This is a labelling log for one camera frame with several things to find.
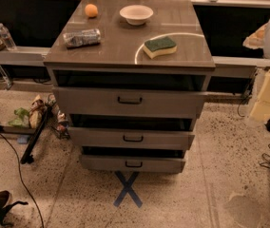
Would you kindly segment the grey top drawer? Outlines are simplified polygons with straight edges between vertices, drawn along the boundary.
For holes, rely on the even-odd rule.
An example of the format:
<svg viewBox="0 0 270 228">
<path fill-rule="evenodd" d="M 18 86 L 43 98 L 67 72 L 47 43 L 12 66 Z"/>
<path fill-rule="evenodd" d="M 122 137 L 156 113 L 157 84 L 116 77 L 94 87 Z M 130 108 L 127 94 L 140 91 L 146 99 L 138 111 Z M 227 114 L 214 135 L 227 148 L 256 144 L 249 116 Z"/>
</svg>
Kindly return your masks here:
<svg viewBox="0 0 270 228">
<path fill-rule="evenodd" d="M 66 114 L 198 118 L 204 93 L 114 88 L 55 87 L 55 99 Z"/>
</svg>

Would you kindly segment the blue tape cross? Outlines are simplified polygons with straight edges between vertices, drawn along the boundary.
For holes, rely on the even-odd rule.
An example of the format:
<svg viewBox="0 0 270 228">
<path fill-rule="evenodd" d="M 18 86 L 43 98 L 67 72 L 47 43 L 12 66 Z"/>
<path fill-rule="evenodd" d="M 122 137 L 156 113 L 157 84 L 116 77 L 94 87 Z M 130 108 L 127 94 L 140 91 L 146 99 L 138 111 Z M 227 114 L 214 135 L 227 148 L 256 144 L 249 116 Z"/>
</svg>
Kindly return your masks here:
<svg viewBox="0 0 270 228">
<path fill-rule="evenodd" d="M 132 187 L 134 181 L 138 178 L 139 173 L 133 172 L 128 179 L 126 179 L 123 173 L 120 171 L 116 171 L 115 175 L 120 181 L 120 183 L 122 184 L 123 189 L 121 190 L 117 199 L 113 202 L 114 206 L 119 207 L 122 204 L 125 196 L 130 195 L 130 197 L 132 198 L 136 206 L 138 208 L 141 208 L 143 205 L 143 202 L 141 201 L 141 199 L 139 198 L 139 196 L 136 194 L 136 192 L 134 191 Z"/>
</svg>

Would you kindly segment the grey drawer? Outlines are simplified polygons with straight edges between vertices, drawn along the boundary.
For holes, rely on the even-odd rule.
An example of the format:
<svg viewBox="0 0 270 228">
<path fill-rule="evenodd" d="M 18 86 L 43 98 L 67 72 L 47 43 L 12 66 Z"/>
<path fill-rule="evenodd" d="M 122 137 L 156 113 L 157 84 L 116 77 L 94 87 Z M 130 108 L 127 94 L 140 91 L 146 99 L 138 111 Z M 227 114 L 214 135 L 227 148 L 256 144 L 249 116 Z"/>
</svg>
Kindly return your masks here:
<svg viewBox="0 0 270 228">
<path fill-rule="evenodd" d="M 89 170 L 158 173 L 181 173 L 185 166 L 184 159 L 99 155 L 81 155 L 80 163 Z"/>
<path fill-rule="evenodd" d="M 71 127 L 68 133 L 78 146 L 182 150 L 190 148 L 189 132 Z"/>
<path fill-rule="evenodd" d="M 55 99 L 66 114 L 198 118 L 204 93 L 114 88 L 55 87 Z"/>
</svg>

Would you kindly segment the white bowl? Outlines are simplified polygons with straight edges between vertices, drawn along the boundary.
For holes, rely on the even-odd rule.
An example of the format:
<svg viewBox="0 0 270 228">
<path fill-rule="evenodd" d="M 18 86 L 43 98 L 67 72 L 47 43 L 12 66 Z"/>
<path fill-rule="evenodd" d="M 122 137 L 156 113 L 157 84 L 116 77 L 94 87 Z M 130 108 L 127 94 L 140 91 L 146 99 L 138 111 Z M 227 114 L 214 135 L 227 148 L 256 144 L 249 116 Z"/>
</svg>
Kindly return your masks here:
<svg viewBox="0 0 270 228">
<path fill-rule="evenodd" d="M 143 5 L 131 5 L 122 8 L 120 15 L 125 18 L 130 25 L 140 26 L 153 15 L 153 10 Z"/>
</svg>

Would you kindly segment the grey drawer cabinet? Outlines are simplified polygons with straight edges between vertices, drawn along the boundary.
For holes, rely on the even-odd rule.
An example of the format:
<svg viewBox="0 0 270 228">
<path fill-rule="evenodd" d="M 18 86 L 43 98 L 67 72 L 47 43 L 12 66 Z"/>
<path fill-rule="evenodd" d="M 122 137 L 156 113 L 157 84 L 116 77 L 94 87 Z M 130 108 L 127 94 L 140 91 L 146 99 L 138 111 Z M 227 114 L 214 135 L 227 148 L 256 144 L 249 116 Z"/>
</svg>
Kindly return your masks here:
<svg viewBox="0 0 270 228">
<path fill-rule="evenodd" d="M 131 26 L 120 15 L 130 0 L 96 0 L 99 15 L 85 17 L 76 9 L 64 30 L 98 29 L 96 46 L 66 48 L 58 38 L 45 59 L 53 88 L 114 88 L 206 93 L 215 69 L 196 12 L 188 1 L 146 0 L 153 10 L 142 26 Z M 177 51 L 150 59 L 145 41 L 168 36 Z M 198 118 L 156 118 L 66 114 L 69 128 L 110 128 L 178 131 L 193 134 Z M 185 151 L 79 146 L 81 155 L 184 159 Z"/>
</svg>

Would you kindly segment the crushed foil chip bag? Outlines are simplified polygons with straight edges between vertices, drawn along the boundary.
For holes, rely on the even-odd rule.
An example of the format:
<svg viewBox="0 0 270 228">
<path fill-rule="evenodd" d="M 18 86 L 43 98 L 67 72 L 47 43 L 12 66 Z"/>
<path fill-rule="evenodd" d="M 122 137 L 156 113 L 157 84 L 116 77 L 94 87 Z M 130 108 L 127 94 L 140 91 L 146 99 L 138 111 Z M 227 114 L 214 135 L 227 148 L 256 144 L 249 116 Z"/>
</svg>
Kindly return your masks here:
<svg viewBox="0 0 270 228">
<path fill-rule="evenodd" d="M 63 39 L 67 48 L 97 45 L 101 42 L 101 32 L 97 28 L 67 32 Z"/>
</svg>

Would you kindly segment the black shoe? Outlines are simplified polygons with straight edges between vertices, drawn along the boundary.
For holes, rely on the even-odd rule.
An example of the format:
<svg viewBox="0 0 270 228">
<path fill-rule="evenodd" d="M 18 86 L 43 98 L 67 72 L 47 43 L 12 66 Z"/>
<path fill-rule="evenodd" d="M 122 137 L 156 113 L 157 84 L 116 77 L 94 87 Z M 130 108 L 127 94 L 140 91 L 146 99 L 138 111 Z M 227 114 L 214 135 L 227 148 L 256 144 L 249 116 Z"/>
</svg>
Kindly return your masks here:
<svg viewBox="0 0 270 228">
<path fill-rule="evenodd" d="M 26 201 L 11 201 L 11 193 L 7 190 L 0 191 L 0 225 L 12 226 L 12 223 L 5 222 L 5 217 L 9 211 L 16 205 L 28 205 Z"/>
</svg>

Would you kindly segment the green yellow sponge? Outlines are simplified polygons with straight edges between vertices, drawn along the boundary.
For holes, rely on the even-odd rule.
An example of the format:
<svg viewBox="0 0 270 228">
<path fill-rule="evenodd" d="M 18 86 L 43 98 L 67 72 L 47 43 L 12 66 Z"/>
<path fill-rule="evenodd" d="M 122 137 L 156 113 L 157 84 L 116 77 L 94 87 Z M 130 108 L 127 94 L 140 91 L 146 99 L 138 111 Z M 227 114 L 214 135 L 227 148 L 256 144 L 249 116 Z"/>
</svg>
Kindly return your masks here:
<svg viewBox="0 0 270 228">
<path fill-rule="evenodd" d="M 168 36 L 145 41 L 143 51 L 150 59 L 172 54 L 177 51 L 177 44 Z"/>
</svg>

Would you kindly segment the clear plastic water bottle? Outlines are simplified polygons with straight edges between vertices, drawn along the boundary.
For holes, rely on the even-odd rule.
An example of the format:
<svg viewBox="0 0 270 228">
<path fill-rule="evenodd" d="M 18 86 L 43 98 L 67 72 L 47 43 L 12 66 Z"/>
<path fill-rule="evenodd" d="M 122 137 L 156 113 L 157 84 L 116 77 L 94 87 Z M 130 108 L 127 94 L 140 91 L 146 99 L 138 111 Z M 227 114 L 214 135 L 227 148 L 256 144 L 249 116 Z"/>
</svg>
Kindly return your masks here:
<svg viewBox="0 0 270 228">
<path fill-rule="evenodd" d="M 15 45 L 10 35 L 9 29 L 5 27 L 2 23 L 0 23 L 0 36 L 9 51 L 15 51 L 17 49 L 17 46 Z"/>
</svg>

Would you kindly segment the grey middle drawer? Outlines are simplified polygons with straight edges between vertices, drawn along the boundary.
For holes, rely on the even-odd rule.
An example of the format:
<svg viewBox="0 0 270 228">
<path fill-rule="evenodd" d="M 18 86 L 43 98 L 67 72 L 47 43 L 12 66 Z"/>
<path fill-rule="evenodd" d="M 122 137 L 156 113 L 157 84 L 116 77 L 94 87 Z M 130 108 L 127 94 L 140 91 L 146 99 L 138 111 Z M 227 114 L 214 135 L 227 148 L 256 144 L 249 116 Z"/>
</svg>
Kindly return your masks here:
<svg viewBox="0 0 270 228">
<path fill-rule="evenodd" d="M 182 150 L 190 148 L 189 132 L 71 127 L 68 133 L 78 146 Z"/>
</svg>

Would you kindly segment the orange fruit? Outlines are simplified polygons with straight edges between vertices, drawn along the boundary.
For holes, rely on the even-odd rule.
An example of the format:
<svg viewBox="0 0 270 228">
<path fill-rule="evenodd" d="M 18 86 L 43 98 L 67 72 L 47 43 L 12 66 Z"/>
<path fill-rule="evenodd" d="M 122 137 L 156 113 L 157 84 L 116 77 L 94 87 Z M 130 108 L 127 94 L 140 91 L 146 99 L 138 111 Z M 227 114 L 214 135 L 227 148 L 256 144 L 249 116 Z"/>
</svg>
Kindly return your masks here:
<svg viewBox="0 0 270 228">
<path fill-rule="evenodd" d="M 93 4 L 87 4 L 85 6 L 85 14 L 89 18 L 95 18 L 98 15 L 98 8 Z"/>
</svg>

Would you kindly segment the grey bottom drawer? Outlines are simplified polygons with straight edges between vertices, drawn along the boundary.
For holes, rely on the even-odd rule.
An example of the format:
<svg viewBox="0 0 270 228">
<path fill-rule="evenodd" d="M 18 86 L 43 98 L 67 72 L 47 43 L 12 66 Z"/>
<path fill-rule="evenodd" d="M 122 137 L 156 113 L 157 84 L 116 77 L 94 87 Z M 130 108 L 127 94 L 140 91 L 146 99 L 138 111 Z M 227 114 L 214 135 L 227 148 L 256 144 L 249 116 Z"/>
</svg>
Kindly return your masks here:
<svg viewBox="0 0 270 228">
<path fill-rule="evenodd" d="M 185 166 L 184 159 L 99 155 L 81 155 L 80 163 L 89 170 L 158 173 L 181 173 Z"/>
</svg>

